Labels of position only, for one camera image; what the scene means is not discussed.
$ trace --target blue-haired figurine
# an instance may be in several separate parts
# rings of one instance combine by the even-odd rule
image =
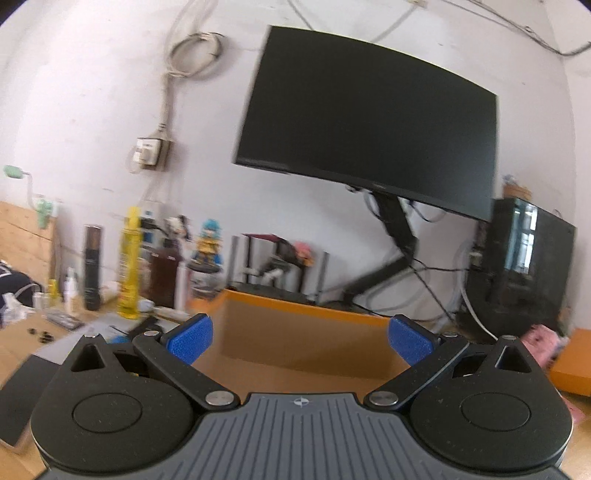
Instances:
[[[216,220],[209,219],[201,227],[201,235],[197,239],[197,250],[193,259],[198,264],[219,267],[222,257],[219,254],[222,246],[220,225]]]

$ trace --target monitor stand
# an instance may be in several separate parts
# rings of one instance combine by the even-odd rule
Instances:
[[[324,305],[326,307],[355,312],[363,311],[363,309],[356,307],[355,297],[403,272],[410,267],[410,262],[414,258],[417,238],[413,235],[400,199],[396,195],[384,192],[372,192],[372,195],[378,205],[378,215],[386,232],[403,254],[396,260],[351,282],[345,288],[341,300],[328,302]]]

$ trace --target brown bottle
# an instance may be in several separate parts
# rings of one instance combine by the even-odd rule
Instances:
[[[152,252],[148,298],[155,305],[174,308],[177,269],[182,259],[178,248],[170,238],[165,238],[163,246]]]

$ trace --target logo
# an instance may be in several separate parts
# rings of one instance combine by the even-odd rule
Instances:
[[[304,397],[296,398],[294,400],[294,405],[297,405],[300,408],[305,407],[308,403],[310,403],[310,400]]]

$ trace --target computer monitor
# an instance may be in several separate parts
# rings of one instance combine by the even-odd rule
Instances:
[[[271,27],[235,163],[488,220],[496,96],[352,38]]]

